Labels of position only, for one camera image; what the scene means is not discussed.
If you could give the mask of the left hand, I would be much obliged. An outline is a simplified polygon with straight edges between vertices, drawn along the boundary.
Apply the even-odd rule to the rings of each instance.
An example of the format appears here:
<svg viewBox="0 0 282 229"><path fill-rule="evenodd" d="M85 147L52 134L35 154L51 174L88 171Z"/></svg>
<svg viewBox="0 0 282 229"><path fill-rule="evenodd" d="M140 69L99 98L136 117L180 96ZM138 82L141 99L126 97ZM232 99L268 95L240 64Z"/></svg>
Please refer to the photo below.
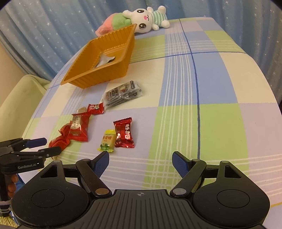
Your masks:
<svg viewBox="0 0 282 229"><path fill-rule="evenodd" d="M11 183L7 185L8 196L12 198L16 192L16 183L18 182L18 176L16 174L11 176Z"/></svg>

